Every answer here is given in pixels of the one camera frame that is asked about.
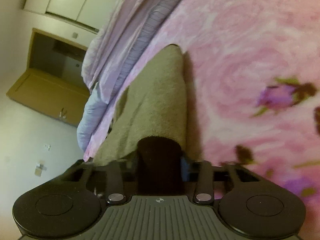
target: purple bedsheet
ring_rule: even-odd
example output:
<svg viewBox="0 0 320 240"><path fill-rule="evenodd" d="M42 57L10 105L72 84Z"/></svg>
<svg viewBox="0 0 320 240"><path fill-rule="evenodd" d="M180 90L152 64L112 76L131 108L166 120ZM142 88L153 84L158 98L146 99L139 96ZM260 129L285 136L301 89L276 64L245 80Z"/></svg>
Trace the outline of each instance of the purple bedsheet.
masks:
<svg viewBox="0 0 320 240"><path fill-rule="evenodd" d="M247 147L250 170L304 201L307 218L300 235L320 239L320 93L281 109L268 101L269 110L253 117L261 91L278 85L274 78L295 76L300 84L320 88L320 0L183 0L123 89L171 43L188 52L188 153L202 153L217 165L237 160L236 145ZM105 139L115 101L85 158Z"/></svg>

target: purple flower print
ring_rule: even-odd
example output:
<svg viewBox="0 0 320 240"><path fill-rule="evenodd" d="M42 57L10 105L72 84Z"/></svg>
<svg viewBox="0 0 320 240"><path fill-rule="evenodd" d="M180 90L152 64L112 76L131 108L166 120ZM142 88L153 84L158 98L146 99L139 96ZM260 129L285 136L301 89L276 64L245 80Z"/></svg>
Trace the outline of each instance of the purple flower print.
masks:
<svg viewBox="0 0 320 240"><path fill-rule="evenodd" d="M317 88L312 83L300 84L295 77L274 79L278 85L268 86L260 93L257 102L257 107L260 106L260 109L253 116L262 115L268 110L277 112L286 109L317 93Z"/></svg>
<svg viewBox="0 0 320 240"><path fill-rule="evenodd" d="M305 202L318 195L318 189L314 182L306 177L289 180L284 184L284 188L291 191Z"/></svg>
<svg viewBox="0 0 320 240"><path fill-rule="evenodd" d="M295 89L289 85L266 87L260 94L257 106L265 106L276 111L292 106L294 103L292 93Z"/></svg>

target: white wall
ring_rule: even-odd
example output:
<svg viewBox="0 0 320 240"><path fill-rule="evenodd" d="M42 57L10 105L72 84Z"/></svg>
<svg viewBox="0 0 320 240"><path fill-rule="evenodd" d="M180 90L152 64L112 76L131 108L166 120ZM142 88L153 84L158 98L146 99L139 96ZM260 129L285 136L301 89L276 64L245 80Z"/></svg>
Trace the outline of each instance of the white wall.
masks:
<svg viewBox="0 0 320 240"><path fill-rule="evenodd" d="M9 100L5 93L25 71L32 28L39 28L88 46L93 33L67 23L20 10L24 0L0 0L0 239L20 237L12 205L24 192L65 171L82 158L76 128ZM46 151L45 144L50 144ZM47 171L34 175L36 163Z"/></svg>

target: door handle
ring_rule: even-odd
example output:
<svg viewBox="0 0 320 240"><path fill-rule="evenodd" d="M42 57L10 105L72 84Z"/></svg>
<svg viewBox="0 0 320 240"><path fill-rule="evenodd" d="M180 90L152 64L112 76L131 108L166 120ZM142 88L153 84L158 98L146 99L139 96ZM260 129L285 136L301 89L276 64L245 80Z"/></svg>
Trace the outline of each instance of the door handle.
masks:
<svg viewBox="0 0 320 240"><path fill-rule="evenodd" d="M66 119L66 114L68 111L63 112L64 107L61 109L60 115L59 115L59 119Z"/></svg>

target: ribbed rubber surface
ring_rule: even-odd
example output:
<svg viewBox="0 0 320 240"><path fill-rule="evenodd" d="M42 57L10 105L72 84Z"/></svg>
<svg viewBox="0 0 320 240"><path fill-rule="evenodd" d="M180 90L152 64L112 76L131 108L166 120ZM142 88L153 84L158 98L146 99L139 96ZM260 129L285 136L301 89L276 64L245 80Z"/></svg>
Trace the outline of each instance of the ribbed rubber surface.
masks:
<svg viewBox="0 0 320 240"><path fill-rule="evenodd" d="M244 240L226 228L210 207L186 196L134 196L109 207L88 231L68 240ZM23 237L21 240L32 240ZM287 240L298 240L293 236Z"/></svg>

